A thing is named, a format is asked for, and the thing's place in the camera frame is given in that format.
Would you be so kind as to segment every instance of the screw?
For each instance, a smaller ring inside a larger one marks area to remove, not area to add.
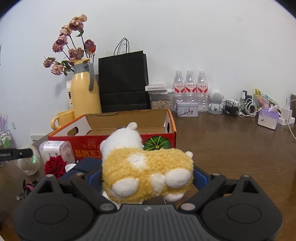
[[[195,209],[195,205],[193,203],[186,202],[181,205],[181,208],[185,211],[192,211]]]
[[[83,176],[83,175],[84,175],[83,172],[78,172],[78,173],[76,173],[76,176],[78,176],[78,177]]]
[[[114,209],[114,204],[112,203],[103,203],[100,205],[100,209],[103,211],[111,211]]]

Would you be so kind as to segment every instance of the white robot figurine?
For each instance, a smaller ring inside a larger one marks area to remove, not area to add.
[[[220,104],[224,96],[218,89],[212,89],[209,93],[209,104],[208,112],[212,114],[222,114],[222,105]]]

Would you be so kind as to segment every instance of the white cable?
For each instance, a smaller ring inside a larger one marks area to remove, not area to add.
[[[254,109],[255,109],[254,112],[250,112],[251,106],[254,106]],[[257,112],[259,111],[255,101],[253,101],[251,98],[249,98],[247,100],[243,100],[242,102],[240,102],[238,109],[239,110],[237,111],[237,114],[240,117],[255,117]]]
[[[289,129],[290,129],[290,131],[291,131],[291,133],[292,133],[292,136],[293,136],[294,139],[296,140],[296,137],[294,136],[294,134],[293,134],[293,132],[292,132],[292,130],[291,130],[291,127],[290,127],[289,121],[287,120],[287,122],[288,122],[288,127],[289,127]]]

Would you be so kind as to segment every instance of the yellow fuzzy fabric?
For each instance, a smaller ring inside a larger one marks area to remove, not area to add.
[[[142,154],[146,157],[146,167],[142,169],[134,168],[129,162],[128,157],[132,154]],[[144,151],[135,148],[114,149],[102,164],[103,189],[110,200],[116,203],[138,203],[157,195],[184,193],[193,180],[193,165],[191,158],[183,151],[178,149],[160,149]],[[191,179],[185,187],[172,189],[166,184],[161,193],[156,193],[150,183],[150,175],[160,173],[165,175],[167,172],[183,168],[190,171]],[[139,179],[139,186],[135,194],[126,198],[114,197],[110,190],[117,181],[124,178]]]

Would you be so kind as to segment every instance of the yellow mug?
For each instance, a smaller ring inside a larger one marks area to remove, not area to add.
[[[57,116],[52,119],[52,121],[50,122],[50,125],[52,129],[57,130],[58,128],[68,124],[70,121],[73,121],[74,119],[75,118],[74,118],[73,110],[66,110],[58,113]]]

